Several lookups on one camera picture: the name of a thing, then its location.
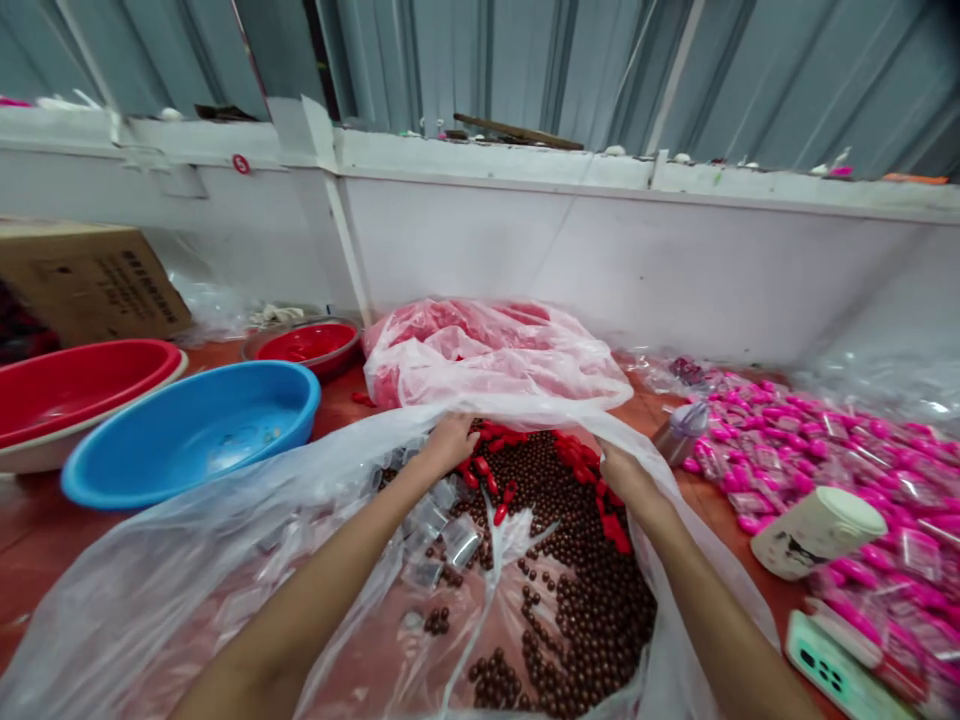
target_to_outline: floor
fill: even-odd
[[[239,343],[210,345],[188,355],[187,372],[197,373],[238,362]],[[639,382],[634,382],[634,389],[634,397],[612,414],[646,435],[652,435],[667,418],[664,406],[682,403],[679,398],[655,395]],[[311,440],[378,412],[354,403],[350,395],[357,391],[365,391],[359,364],[324,385]],[[767,599],[782,640],[790,611],[802,603],[803,588],[780,580],[757,563],[723,493],[683,471],[676,478],[686,502],[737,556]],[[60,492],[55,472],[0,482],[0,672],[26,632],[34,608],[57,578],[85,548],[126,517],[73,505]],[[812,685],[800,680],[828,718],[842,717]]]

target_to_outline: white container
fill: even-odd
[[[798,580],[886,534],[886,521],[869,503],[819,487],[755,536],[750,549],[774,575]]]

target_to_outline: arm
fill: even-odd
[[[646,533],[725,717],[811,720],[820,712],[740,607],[636,458],[599,440],[603,477]]]
[[[407,513],[473,452],[471,418],[445,417],[423,450],[324,543],[200,673],[171,720],[291,718],[310,669]]]

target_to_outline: red bowl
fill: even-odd
[[[135,400],[179,367],[162,340],[116,340],[0,368],[0,448],[49,435]]]
[[[244,360],[286,360],[308,368],[320,380],[332,380],[353,362],[360,348],[360,327],[335,316],[301,318],[261,330],[244,343]]]

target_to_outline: clear plastic bag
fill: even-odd
[[[579,426],[633,453],[777,645],[770,611],[753,582],[683,502],[647,438],[579,402],[472,396],[367,418],[114,528],[40,603],[0,679],[0,716],[166,717],[270,594],[369,501],[376,469],[391,462],[396,448],[428,432],[448,409],[513,427]],[[525,543],[536,540],[529,537],[529,527],[529,518],[518,513],[492,528],[493,570],[468,573],[462,587],[441,584],[433,591],[400,580],[405,551],[398,532],[317,660],[297,717],[494,717],[469,708],[472,688],[465,669],[474,653],[488,651],[498,624],[509,630],[515,622],[506,616],[506,603],[519,589],[513,563]],[[633,679],[585,717],[719,720],[664,569],[634,525],[631,534],[658,602],[653,639]],[[439,605],[449,609],[450,632],[432,636],[423,631],[423,619]]]
[[[933,425],[960,437],[960,348],[942,351],[934,360],[919,355],[861,359],[844,353],[797,371],[791,380],[838,408]]]
[[[633,395],[605,343],[540,303],[419,300],[364,333],[363,347],[367,390],[381,407],[509,393],[611,408]]]
[[[623,369],[636,373],[643,384],[658,395],[705,397],[723,377],[723,372],[706,360],[695,360],[673,348],[645,345],[618,353],[627,361]]]
[[[192,282],[175,272],[169,278],[193,316],[193,327],[176,338],[181,347],[242,340],[253,326],[250,316],[263,306],[225,285]]]

